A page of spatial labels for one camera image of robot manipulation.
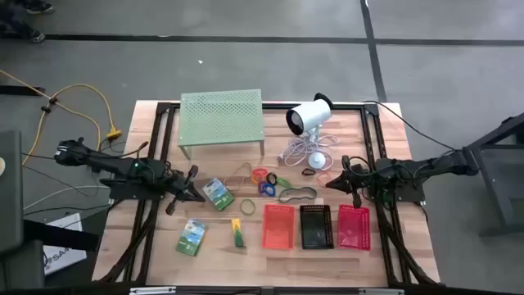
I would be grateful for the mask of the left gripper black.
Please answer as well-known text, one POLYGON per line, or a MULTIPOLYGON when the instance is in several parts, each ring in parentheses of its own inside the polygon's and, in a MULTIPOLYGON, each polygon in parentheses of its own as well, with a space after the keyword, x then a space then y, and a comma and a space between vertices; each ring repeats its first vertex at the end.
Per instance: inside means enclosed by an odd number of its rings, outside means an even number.
POLYGON ((193 179, 198 173, 198 167, 193 165, 187 176, 181 170, 173 170, 171 165, 166 166, 167 192, 174 195, 174 199, 165 209, 169 216, 174 214, 177 202, 205 202, 206 199, 194 187, 193 179))

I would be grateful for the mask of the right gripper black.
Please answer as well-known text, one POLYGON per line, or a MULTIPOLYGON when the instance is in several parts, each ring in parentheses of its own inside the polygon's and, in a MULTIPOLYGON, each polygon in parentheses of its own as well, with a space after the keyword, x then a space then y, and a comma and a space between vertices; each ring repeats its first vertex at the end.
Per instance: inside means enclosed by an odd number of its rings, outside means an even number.
POLYGON ((368 186, 368 178, 371 169, 368 161, 359 156, 341 158, 342 174, 326 183, 327 188, 335 189, 343 193, 351 193, 353 196, 353 207, 359 209, 362 206, 359 188, 368 186))

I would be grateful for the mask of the green blue printed box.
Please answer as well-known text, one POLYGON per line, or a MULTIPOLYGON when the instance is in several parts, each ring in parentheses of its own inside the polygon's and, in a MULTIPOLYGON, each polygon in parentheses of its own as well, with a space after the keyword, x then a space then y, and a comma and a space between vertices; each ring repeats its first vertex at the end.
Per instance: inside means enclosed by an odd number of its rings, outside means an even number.
POLYGON ((176 250, 185 255, 195 256, 199 251, 205 233, 205 223, 196 219, 189 219, 178 239, 176 250))
POLYGON ((202 190, 219 211, 223 211, 234 201, 234 196, 217 178, 211 179, 209 183, 203 186, 202 190))

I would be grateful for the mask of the red plastic basket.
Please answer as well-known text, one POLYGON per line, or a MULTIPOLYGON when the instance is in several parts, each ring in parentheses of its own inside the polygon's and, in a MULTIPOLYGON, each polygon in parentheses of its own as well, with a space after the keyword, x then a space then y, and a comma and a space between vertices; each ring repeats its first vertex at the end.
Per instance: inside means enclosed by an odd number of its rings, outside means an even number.
POLYGON ((341 204, 338 209, 337 245, 339 248, 371 249, 370 213, 366 207, 341 204))

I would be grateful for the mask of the narrow yellow green box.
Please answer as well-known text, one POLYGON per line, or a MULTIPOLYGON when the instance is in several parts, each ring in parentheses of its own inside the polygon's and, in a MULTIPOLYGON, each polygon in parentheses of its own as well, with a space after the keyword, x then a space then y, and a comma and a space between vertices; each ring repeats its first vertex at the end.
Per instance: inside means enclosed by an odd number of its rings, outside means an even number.
POLYGON ((244 248, 246 245, 243 237, 241 221, 238 218, 232 219, 232 228, 235 247, 244 248))

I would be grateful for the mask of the tan rubber band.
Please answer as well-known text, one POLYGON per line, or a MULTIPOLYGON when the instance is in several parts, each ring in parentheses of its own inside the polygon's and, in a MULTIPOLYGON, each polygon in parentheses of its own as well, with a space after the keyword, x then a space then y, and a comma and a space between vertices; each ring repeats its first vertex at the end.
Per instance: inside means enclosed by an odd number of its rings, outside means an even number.
POLYGON ((239 190, 246 183, 246 180, 251 177, 251 172, 251 163, 242 163, 230 176, 224 179, 224 186, 232 192, 239 190))

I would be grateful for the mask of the large blue rubber band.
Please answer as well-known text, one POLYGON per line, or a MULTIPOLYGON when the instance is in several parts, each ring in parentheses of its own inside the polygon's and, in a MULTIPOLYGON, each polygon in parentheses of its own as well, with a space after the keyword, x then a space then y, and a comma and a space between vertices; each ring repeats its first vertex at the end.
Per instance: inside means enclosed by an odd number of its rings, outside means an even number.
POLYGON ((311 187, 286 188, 278 195, 278 202, 290 203, 294 201, 314 201, 318 196, 316 189, 311 187))

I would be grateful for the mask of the black plastic basket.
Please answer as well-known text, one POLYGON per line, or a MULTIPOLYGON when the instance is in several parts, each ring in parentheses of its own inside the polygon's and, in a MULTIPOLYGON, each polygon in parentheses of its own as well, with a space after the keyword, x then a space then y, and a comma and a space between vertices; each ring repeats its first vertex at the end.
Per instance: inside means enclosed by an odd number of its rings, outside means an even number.
POLYGON ((331 207, 300 205, 300 234, 303 249, 333 249, 331 207))

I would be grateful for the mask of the orange plastic basket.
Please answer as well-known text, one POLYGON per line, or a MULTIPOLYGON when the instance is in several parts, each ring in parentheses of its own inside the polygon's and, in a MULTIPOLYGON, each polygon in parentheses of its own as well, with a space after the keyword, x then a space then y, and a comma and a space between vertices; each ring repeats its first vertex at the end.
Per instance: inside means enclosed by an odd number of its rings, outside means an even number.
POLYGON ((292 249, 294 247, 295 208, 278 204, 264 206, 263 242, 267 249, 292 249))

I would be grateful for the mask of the black metal beam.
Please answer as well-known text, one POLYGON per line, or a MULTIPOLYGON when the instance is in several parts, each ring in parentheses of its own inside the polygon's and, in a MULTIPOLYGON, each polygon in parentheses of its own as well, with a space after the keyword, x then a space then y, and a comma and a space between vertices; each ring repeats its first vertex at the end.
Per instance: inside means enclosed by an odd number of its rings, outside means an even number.
POLYGON ((24 220, 24 241, 38 240, 43 245, 68 247, 75 250, 94 252, 97 250, 99 236, 88 232, 46 225, 32 220, 24 220))

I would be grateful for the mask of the white printed sign board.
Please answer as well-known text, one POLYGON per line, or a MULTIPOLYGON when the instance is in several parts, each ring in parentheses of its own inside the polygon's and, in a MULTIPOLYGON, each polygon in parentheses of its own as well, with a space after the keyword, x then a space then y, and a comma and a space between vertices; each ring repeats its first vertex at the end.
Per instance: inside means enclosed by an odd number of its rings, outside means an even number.
MULTIPOLYGON (((81 216, 79 213, 65 216, 61 219, 54 220, 47 223, 47 225, 72 229, 75 231, 82 231, 83 226, 81 224, 81 216)), ((58 270, 65 269, 66 267, 72 266, 80 261, 87 258, 87 253, 84 250, 74 250, 69 247, 54 247, 54 246, 43 246, 43 257, 46 259, 44 262, 44 275, 51 275, 58 270)))

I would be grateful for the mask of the grey equipment case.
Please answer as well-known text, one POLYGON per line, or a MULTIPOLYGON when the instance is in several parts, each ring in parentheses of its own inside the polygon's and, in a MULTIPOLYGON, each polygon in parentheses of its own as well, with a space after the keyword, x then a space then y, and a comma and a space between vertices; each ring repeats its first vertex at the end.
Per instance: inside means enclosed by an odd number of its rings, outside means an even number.
POLYGON ((20 131, 0 132, 0 255, 23 242, 20 131))

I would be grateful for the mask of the dark grey storage box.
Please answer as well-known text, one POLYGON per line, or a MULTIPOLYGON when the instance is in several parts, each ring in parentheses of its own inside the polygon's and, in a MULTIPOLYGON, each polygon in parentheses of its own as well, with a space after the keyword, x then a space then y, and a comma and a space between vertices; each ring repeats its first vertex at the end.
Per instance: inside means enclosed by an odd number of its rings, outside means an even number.
POLYGON ((43 288, 45 285, 43 244, 34 240, 0 254, 0 292, 43 288))

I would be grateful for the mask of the person's shoe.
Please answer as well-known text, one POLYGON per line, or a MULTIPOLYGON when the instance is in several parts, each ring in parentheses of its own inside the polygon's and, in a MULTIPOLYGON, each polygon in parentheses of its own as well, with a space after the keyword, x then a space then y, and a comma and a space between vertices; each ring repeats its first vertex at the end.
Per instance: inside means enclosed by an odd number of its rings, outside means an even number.
POLYGON ((29 28, 24 31, 22 36, 31 43, 41 43, 45 40, 46 35, 37 29, 29 28))
POLYGON ((39 15, 54 11, 53 5, 44 0, 18 0, 29 15, 39 15))

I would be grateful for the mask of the silver metal bracket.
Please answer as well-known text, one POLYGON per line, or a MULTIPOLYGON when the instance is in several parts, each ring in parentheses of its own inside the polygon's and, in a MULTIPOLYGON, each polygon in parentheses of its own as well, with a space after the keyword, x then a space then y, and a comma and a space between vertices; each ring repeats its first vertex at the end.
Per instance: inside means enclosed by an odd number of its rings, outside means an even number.
POLYGON ((359 295, 405 295, 403 289, 394 288, 360 288, 359 295))
POLYGON ((131 288, 129 295, 172 295, 177 291, 176 287, 140 287, 131 288))

